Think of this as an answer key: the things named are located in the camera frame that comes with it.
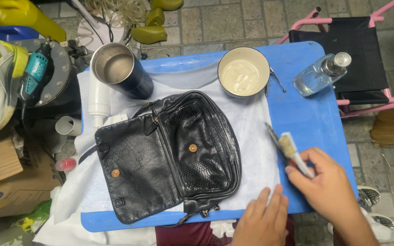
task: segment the black leather bag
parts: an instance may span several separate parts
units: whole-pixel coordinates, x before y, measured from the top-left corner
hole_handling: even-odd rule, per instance
[[[226,116],[202,92],[148,103],[132,119],[100,128],[95,138],[113,209],[123,224],[182,201],[187,215],[178,224],[196,213],[205,217],[238,190],[238,142]]]

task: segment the blue table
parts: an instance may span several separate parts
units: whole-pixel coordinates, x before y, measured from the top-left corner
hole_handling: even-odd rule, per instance
[[[266,56],[277,77],[287,89],[287,92],[283,93],[274,81],[270,83],[267,101],[271,123],[276,133],[280,135],[285,131],[291,132],[299,151],[317,146],[330,154],[346,170],[354,193],[358,197],[333,88],[329,86],[312,97],[304,98],[292,84],[294,76],[324,55],[322,46],[316,42],[299,42],[263,46],[256,49]],[[148,72],[175,72],[209,65],[220,59],[226,52],[143,60],[141,63]],[[288,196],[290,201],[288,213],[313,211],[303,195],[288,181],[281,156],[278,156],[277,164],[284,194]],[[239,218],[243,212],[244,210],[210,211],[206,218],[195,215],[189,218],[187,222]],[[118,221],[114,211],[101,211],[81,213],[81,223],[90,232],[103,232],[172,225],[184,215],[183,212],[163,211],[134,224],[124,225]]]

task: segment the teal power tool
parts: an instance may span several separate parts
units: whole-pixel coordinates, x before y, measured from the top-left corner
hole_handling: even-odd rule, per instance
[[[21,119],[24,119],[25,111],[29,106],[35,105],[54,73],[54,63],[51,58],[50,37],[45,43],[40,44],[39,49],[30,56],[30,61],[21,78],[20,100],[22,102]]]

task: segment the yellow bottle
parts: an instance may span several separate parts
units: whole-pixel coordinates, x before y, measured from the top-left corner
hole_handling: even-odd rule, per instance
[[[28,0],[0,0],[0,25],[29,26],[44,37],[66,41],[66,32]]]

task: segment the hand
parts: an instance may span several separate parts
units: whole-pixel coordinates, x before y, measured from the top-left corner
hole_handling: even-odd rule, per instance
[[[316,176],[313,179],[303,176],[291,166],[287,166],[285,171],[291,183],[319,214],[334,226],[360,215],[360,208],[342,166],[319,148],[307,149],[300,153],[300,157],[315,164]]]
[[[288,197],[276,185],[267,205],[270,188],[265,187],[256,200],[247,205],[233,234],[232,246],[284,246],[288,231]]]

